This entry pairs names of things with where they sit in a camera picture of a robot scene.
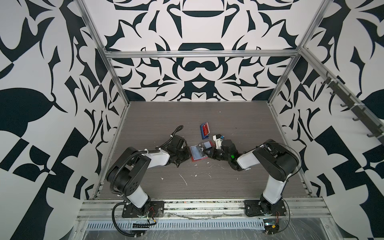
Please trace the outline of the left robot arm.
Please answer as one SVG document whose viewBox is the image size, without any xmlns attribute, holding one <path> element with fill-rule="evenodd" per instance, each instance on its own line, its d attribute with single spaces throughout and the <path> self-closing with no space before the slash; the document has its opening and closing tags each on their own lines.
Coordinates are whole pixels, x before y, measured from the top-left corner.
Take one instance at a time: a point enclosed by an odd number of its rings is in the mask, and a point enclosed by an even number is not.
<svg viewBox="0 0 384 240">
<path fill-rule="evenodd" d="M 110 192 L 118 195 L 136 209 L 146 211 L 150 197 L 140 186 L 148 169 L 175 164 L 177 167 L 190 158 L 187 141 L 178 135 L 155 150 L 139 151 L 127 148 L 109 168 L 106 180 Z"/>
</svg>

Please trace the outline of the red card holder wallet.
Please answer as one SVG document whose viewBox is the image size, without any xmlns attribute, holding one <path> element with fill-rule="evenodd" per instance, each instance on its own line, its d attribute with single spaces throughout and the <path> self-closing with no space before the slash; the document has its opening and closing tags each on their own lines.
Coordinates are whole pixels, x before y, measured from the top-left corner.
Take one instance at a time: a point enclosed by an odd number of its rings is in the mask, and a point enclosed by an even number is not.
<svg viewBox="0 0 384 240">
<path fill-rule="evenodd" d="M 190 154 L 193 162 L 209 158 L 212 155 L 214 145 L 211 141 L 200 142 L 197 145 L 190 146 Z"/>
</svg>

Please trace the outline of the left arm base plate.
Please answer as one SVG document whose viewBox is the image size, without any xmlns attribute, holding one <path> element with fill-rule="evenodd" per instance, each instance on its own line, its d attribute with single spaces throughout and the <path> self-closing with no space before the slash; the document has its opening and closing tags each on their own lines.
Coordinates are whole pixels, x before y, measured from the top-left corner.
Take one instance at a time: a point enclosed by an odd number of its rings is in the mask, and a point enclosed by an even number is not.
<svg viewBox="0 0 384 240">
<path fill-rule="evenodd" d="M 141 208 L 136 207 L 133 204 L 125 205 L 123 208 L 123 218 L 136 218 L 142 216 L 148 216 L 149 218 L 155 218 L 163 214 L 165 207 L 164 201 L 150 201 L 148 200 Z"/>
</svg>

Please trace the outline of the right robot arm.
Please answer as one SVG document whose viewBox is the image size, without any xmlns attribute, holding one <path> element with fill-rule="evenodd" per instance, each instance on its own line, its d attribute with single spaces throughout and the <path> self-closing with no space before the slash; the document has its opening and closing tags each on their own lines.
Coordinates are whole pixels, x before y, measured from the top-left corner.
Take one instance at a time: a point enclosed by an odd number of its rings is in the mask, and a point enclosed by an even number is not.
<svg viewBox="0 0 384 240">
<path fill-rule="evenodd" d="M 228 162 L 238 172 L 255 165 L 263 166 L 269 177 L 261 199 L 270 206 L 282 199 L 288 179 L 302 167 L 301 157 L 295 150 L 272 139 L 242 154 L 231 140 L 223 140 L 219 147 L 204 150 L 204 153 L 212 159 Z"/>
</svg>

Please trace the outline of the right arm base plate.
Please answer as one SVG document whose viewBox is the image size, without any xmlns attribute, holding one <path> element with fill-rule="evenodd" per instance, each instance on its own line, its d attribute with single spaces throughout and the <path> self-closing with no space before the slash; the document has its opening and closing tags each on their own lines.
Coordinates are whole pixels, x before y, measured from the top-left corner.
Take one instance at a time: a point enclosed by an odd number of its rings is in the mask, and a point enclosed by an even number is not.
<svg viewBox="0 0 384 240">
<path fill-rule="evenodd" d="M 287 208 L 282 199 L 271 204 L 267 200 L 245 200 L 245 215 L 247 217 L 285 216 Z"/>
</svg>

